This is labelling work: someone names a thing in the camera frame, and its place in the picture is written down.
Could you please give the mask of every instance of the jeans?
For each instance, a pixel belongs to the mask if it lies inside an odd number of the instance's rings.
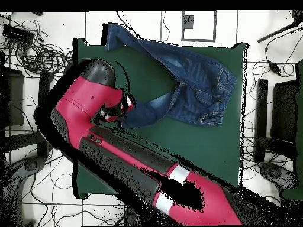
[[[123,128],[153,125],[165,116],[202,127],[222,124],[237,81],[223,64],[182,47],[136,39],[125,27],[108,24],[106,51],[125,45],[157,60],[179,86],[147,103],[136,100],[136,107],[121,119]]]

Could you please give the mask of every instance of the cable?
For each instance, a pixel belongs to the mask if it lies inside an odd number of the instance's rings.
[[[170,36],[170,30],[167,28],[167,26],[166,26],[166,24],[165,24],[165,22],[164,22],[164,20],[165,20],[165,15],[166,15],[166,11],[164,12],[163,24],[164,24],[165,28],[168,30],[169,35],[168,35],[167,39],[166,39],[166,40],[164,40],[164,42],[166,42],[166,41],[168,40],[169,36]]]
[[[31,185],[30,193],[31,193],[32,197],[33,197],[35,200],[39,201],[41,204],[45,205],[45,207],[46,207],[46,211],[45,211],[43,217],[40,219],[40,221],[39,221],[39,223],[38,223],[38,225],[37,225],[37,227],[39,227],[40,224],[41,224],[41,222],[42,222],[42,220],[43,220],[44,217],[46,216],[46,213],[49,211],[49,207],[48,207],[44,202],[42,202],[41,200],[37,199],[37,198],[34,196],[33,190],[37,187],[37,186],[36,186],[35,188],[33,188],[33,187],[34,187],[35,181],[36,181],[36,174],[34,174],[34,181],[33,181],[32,185]]]
[[[303,35],[300,37],[299,41],[296,43],[295,48],[292,50],[292,53],[291,53],[291,55],[288,57],[286,63],[283,64],[283,68],[282,68],[282,69],[283,69],[283,72],[281,72],[281,69],[279,68],[278,64],[272,63],[272,62],[268,59],[268,57],[267,57],[268,46],[269,46],[269,44],[270,44],[271,42],[275,41],[276,39],[281,38],[281,37],[284,37],[285,35],[288,35],[289,33],[297,32],[297,31],[299,31],[299,30],[303,30],[303,27],[297,28],[297,29],[292,30],[292,31],[289,31],[289,32],[285,33],[284,35],[280,35],[280,36],[278,36],[278,37],[276,37],[276,38],[270,40],[270,41],[268,42],[266,48],[265,48],[265,57],[266,57],[267,62],[269,63],[269,67],[274,71],[274,73],[276,73],[276,74],[279,75],[280,77],[294,76],[294,75],[292,75],[293,72],[294,72],[294,66],[291,65],[291,66],[292,66],[292,73],[291,73],[291,74],[288,74],[288,73],[285,71],[285,66],[286,66],[288,60],[289,60],[289,59],[291,58],[291,56],[293,55],[293,53],[294,53],[296,47],[298,46],[298,43],[302,40]]]
[[[39,227],[40,224],[41,224],[41,221],[44,219],[44,217],[46,216],[46,213],[49,211],[49,207],[48,207],[45,203],[43,203],[41,200],[39,200],[39,199],[37,199],[37,198],[35,197],[35,195],[34,195],[34,193],[33,193],[33,186],[34,186],[35,181],[36,181],[36,174],[34,174],[34,181],[33,181],[32,185],[31,185],[30,193],[31,193],[32,197],[33,197],[36,201],[40,202],[41,204],[45,205],[45,207],[46,207],[46,212],[45,212],[45,214],[43,215],[43,217],[40,219],[40,221],[39,221],[39,223],[38,223],[38,226],[37,226],[37,227]]]
[[[273,196],[264,196],[264,197],[269,197],[269,198],[271,198],[271,199],[275,199],[276,201],[279,202],[279,204],[281,204],[281,201],[280,201],[279,199],[277,199],[276,197],[273,197]]]
[[[116,11],[116,13],[117,13],[117,15],[118,15],[118,18],[121,20],[121,22],[123,22],[123,24],[124,24],[127,28],[130,28],[130,29],[133,30],[133,28],[131,27],[131,25],[127,25],[126,22],[124,22],[124,20],[120,17],[119,12]]]
[[[32,76],[29,72],[39,74],[41,72],[47,71],[53,76],[56,76],[58,73],[63,73],[65,67],[72,60],[72,51],[69,51],[65,55],[64,51],[62,50],[63,48],[52,44],[43,44],[43,36],[48,36],[40,29],[40,24],[37,20],[35,20],[34,22],[24,21],[22,24],[19,24],[14,20],[11,21],[17,24],[15,26],[16,28],[21,28],[23,30],[33,33],[33,43],[31,45],[28,45],[17,40],[6,38],[5,43],[2,43],[2,45],[4,44],[5,46],[1,49],[6,50],[9,48],[9,55],[11,55],[12,51],[15,50],[14,56],[19,62],[18,66],[23,67],[30,78],[38,77]],[[26,27],[26,22],[32,23],[35,28],[30,29]]]

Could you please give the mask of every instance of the black cable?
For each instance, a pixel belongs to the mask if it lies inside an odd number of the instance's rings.
[[[43,217],[40,219],[40,221],[39,221],[39,223],[38,223],[38,226],[37,226],[37,227],[39,227],[40,224],[41,224],[41,222],[42,222],[42,220],[43,220],[44,217],[46,216],[46,213],[49,211],[49,207],[48,207],[44,202],[42,202],[41,200],[37,199],[37,198],[34,196],[34,193],[33,193],[34,188],[33,188],[33,187],[34,187],[35,181],[36,181],[36,174],[34,175],[34,181],[33,181],[32,185],[31,185],[30,193],[31,193],[32,197],[35,198],[35,200],[39,201],[41,204],[45,205],[45,207],[46,207],[45,214],[43,215]]]
[[[34,190],[39,184],[41,184],[42,181],[45,180],[48,176],[49,176],[49,174],[46,175],[46,176],[44,177],[44,179],[42,179],[42,180],[33,188],[33,190]],[[30,192],[28,192],[27,194],[25,194],[25,195],[22,197],[22,199],[25,198],[29,193],[30,193]]]
[[[127,25],[126,22],[124,22],[124,20],[120,17],[118,11],[116,11],[116,13],[117,13],[117,15],[118,15],[118,18],[121,20],[121,22],[123,22],[123,24],[124,24],[127,28],[133,29],[133,28],[131,27],[131,25]]]
[[[292,53],[291,53],[291,55],[288,57],[286,63],[283,64],[283,67],[282,67],[283,72],[279,72],[279,70],[278,70],[278,69],[280,69],[279,66],[278,66],[276,63],[272,63],[272,62],[268,59],[268,57],[267,57],[268,46],[269,46],[269,44],[270,44],[271,42],[275,41],[276,39],[281,38],[281,37],[284,37],[285,35],[288,35],[289,33],[297,32],[297,31],[299,31],[299,30],[303,30],[303,27],[297,28],[297,29],[292,30],[292,31],[289,31],[289,32],[285,33],[284,35],[280,35],[280,36],[278,36],[278,37],[276,37],[276,38],[270,40],[270,41],[268,42],[266,48],[265,48],[265,57],[266,57],[267,62],[269,63],[269,66],[273,66],[273,68],[275,68],[275,70],[274,70],[275,73],[276,73],[277,75],[279,75],[280,77],[294,76],[294,75],[292,75],[293,72],[294,72],[294,65],[291,65],[291,66],[292,66],[292,73],[291,73],[291,74],[288,74],[288,73],[285,71],[285,66],[286,66],[288,60],[289,60],[289,59],[291,58],[291,56],[293,55],[293,53],[294,53],[296,47],[298,46],[299,42],[300,42],[301,39],[303,38],[303,35],[300,37],[299,41],[296,43],[295,48],[292,50]]]
[[[165,15],[166,15],[166,11],[164,12],[163,24],[164,24],[165,28],[168,30],[169,35],[168,35],[167,39],[166,39],[166,40],[164,40],[164,42],[166,42],[166,41],[168,40],[169,36],[170,36],[170,30],[167,28],[167,26],[166,26],[166,24],[165,24],[165,22],[164,22],[164,20],[165,20]]]
[[[61,218],[58,220],[58,222],[55,224],[55,226],[54,226],[54,227],[58,226],[58,224],[59,224],[59,222],[61,221],[61,219],[63,219],[63,218],[70,218],[70,217],[74,217],[74,216],[80,215],[80,214],[82,214],[82,213],[84,213],[84,212],[86,212],[86,213],[90,214],[90,215],[91,215],[92,217],[94,217],[95,219],[101,220],[101,221],[102,221],[102,223],[106,223],[108,226],[116,226],[116,225],[112,225],[112,224],[108,223],[108,221],[111,221],[111,220],[113,220],[113,219],[107,219],[107,220],[104,220],[104,219],[101,219],[101,218],[99,218],[99,217],[95,216],[95,215],[94,215],[94,214],[92,214],[91,212],[89,212],[89,211],[87,211],[87,210],[84,210],[83,212],[79,212],[79,213],[76,213],[76,214],[72,214],[72,215],[66,215],[66,216],[61,217]]]
[[[37,198],[35,197],[35,195],[34,195],[34,193],[33,193],[33,186],[34,186],[35,181],[36,181],[36,174],[34,174],[34,181],[33,181],[32,185],[31,185],[30,193],[31,193],[32,197],[33,197],[36,201],[39,201],[41,204],[45,205],[45,207],[46,207],[46,212],[45,212],[45,214],[43,215],[43,217],[40,219],[40,221],[39,221],[39,223],[38,223],[38,226],[37,226],[37,227],[39,227],[40,224],[41,224],[41,221],[42,221],[42,220],[44,219],[44,217],[46,216],[46,213],[48,212],[49,207],[48,207],[45,203],[43,203],[41,200],[39,200],[39,199],[37,199]]]
[[[47,71],[52,73],[53,76],[57,75],[58,73],[63,73],[65,67],[72,60],[72,51],[69,51],[65,55],[64,51],[62,50],[63,48],[52,44],[43,44],[44,39],[42,38],[42,35],[47,37],[47,34],[40,29],[40,24],[36,20],[34,22],[24,21],[23,24],[19,24],[15,21],[13,22],[17,24],[15,26],[16,28],[21,28],[34,33],[33,43],[32,45],[28,45],[17,40],[6,38],[5,47],[2,48],[2,50],[7,48],[10,48],[11,50],[14,49],[14,56],[18,60],[20,64],[19,66],[24,68],[25,72],[30,76],[30,78],[38,77],[30,75],[29,72],[39,74],[40,72]],[[34,24],[36,28],[30,29],[26,27],[24,25],[26,22]]]
[[[279,202],[279,204],[281,204],[281,201],[280,201],[279,199],[277,199],[276,197],[273,197],[273,196],[264,196],[264,197],[269,197],[269,198],[271,198],[271,199],[275,199],[276,201]]]

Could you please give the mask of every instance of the green mat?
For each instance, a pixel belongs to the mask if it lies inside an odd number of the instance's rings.
[[[170,153],[181,155],[201,169],[237,186],[240,166],[243,53],[246,45],[241,43],[233,49],[186,47],[188,50],[215,58],[238,78],[221,126],[203,128],[164,118],[150,127],[128,129],[124,136],[170,159],[176,160]],[[89,46],[82,39],[78,39],[78,53],[78,59],[89,57],[104,59],[109,63],[118,61],[128,74],[131,93],[141,102],[157,98],[178,84],[155,59],[129,47],[106,52],[103,46]],[[117,79],[121,79],[122,72],[116,74]],[[79,169],[77,183],[79,193],[112,194],[111,189],[85,168]]]

